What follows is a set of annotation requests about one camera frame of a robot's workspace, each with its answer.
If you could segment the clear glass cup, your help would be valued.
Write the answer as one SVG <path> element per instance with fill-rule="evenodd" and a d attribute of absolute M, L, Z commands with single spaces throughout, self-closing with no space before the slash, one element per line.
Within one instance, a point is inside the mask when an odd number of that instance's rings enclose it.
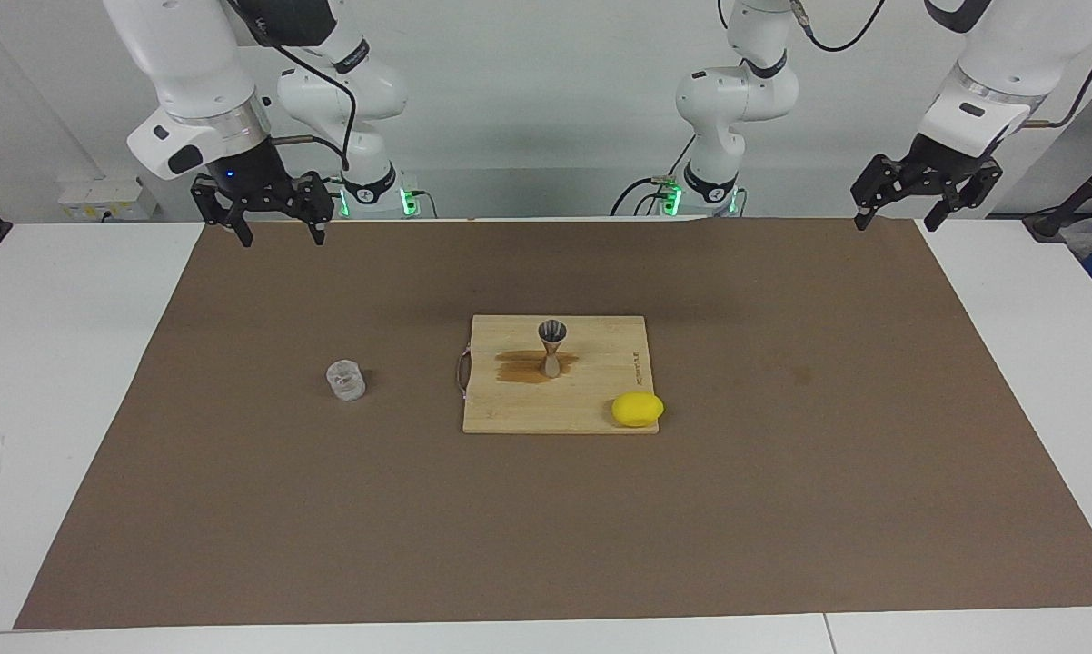
<path fill-rule="evenodd" d="M 332 393 L 340 401 L 358 401 L 367 391 L 367 382 L 358 362 L 351 360 L 332 362 L 327 368 L 325 376 Z"/>

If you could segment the yellow lemon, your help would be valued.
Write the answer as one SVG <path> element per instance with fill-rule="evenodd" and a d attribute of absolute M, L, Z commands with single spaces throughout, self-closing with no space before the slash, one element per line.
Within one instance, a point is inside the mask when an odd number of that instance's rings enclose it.
<path fill-rule="evenodd" d="M 632 391 L 613 399 L 612 418 L 624 428 L 650 428 L 658 426 L 665 414 L 665 402 L 653 392 Z"/>

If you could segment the white wall socket box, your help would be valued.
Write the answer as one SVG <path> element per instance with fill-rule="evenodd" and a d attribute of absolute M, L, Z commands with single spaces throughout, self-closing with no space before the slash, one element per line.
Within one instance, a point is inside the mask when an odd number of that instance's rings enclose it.
<path fill-rule="evenodd" d="M 97 223 L 150 221 L 159 213 L 159 203 L 140 178 L 67 185 L 57 206 L 69 219 Z"/>

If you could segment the wooden cutting board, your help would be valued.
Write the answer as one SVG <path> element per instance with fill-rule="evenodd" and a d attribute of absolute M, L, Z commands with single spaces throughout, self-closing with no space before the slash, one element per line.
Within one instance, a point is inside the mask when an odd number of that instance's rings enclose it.
<path fill-rule="evenodd" d="M 612 415 L 624 393 L 653 392 L 642 316 L 558 316 L 567 328 L 560 373 L 541 372 L 547 316 L 475 314 L 470 376 L 462 383 L 467 435 L 657 435 L 657 420 L 625 427 Z"/>

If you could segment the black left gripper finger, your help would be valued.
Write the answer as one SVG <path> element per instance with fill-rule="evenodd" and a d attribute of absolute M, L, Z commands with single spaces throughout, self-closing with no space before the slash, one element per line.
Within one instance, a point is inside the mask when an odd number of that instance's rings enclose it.
<path fill-rule="evenodd" d="M 850 186 L 850 195 L 857 206 L 857 214 L 853 219 L 858 231 L 866 231 L 869 228 L 871 219 L 879 210 L 887 204 L 899 202 L 899 175 L 902 169 L 901 160 L 890 160 L 886 154 L 875 154 L 855 182 Z"/>
<path fill-rule="evenodd" d="M 950 215 L 960 210 L 978 209 L 1002 178 L 998 162 L 983 162 L 968 175 L 938 173 L 935 175 L 940 199 L 923 219 L 927 231 L 936 231 Z"/>

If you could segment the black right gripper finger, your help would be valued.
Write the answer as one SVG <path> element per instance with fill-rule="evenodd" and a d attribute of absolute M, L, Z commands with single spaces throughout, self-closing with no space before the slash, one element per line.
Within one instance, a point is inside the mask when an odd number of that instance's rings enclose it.
<path fill-rule="evenodd" d="M 334 212 L 327 179 L 316 171 L 293 178 L 293 218 L 308 228 L 313 243 L 322 247 L 327 239 L 327 223 Z"/>
<path fill-rule="evenodd" d="M 195 175 L 190 193 L 203 223 L 232 231 L 244 248 L 252 247 L 253 233 L 250 224 L 244 219 L 250 207 L 246 195 L 222 189 L 210 175 Z"/>

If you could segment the brown table mat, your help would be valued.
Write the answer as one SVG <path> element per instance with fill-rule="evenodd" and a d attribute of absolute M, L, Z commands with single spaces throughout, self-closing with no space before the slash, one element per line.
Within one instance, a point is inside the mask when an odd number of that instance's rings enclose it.
<path fill-rule="evenodd" d="M 254 231 L 202 231 L 16 628 L 1092 605 L 910 221 Z M 658 435 L 463 435 L 485 313 L 644 316 Z"/>

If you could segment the steel double jigger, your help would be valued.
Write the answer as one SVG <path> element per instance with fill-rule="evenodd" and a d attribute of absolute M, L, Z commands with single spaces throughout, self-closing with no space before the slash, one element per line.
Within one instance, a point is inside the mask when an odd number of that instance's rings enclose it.
<path fill-rule="evenodd" d="M 537 334 L 543 347 L 541 374 L 546 378 L 558 378 L 561 374 L 559 349 L 563 338 L 567 338 L 567 326 L 558 319 L 549 319 L 538 324 Z"/>

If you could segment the black tripod leg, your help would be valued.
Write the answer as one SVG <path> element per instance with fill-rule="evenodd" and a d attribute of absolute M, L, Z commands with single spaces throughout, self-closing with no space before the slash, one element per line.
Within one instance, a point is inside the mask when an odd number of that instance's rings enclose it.
<path fill-rule="evenodd" d="M 1038 210 L 1020 218 L 1029 236 L 1040 243 L 1064 243 L 1060 231 L 1066 224 L 1075 222 L 1077 210 L 1092 199 L 1092 174 L 1061 204 Z"/>

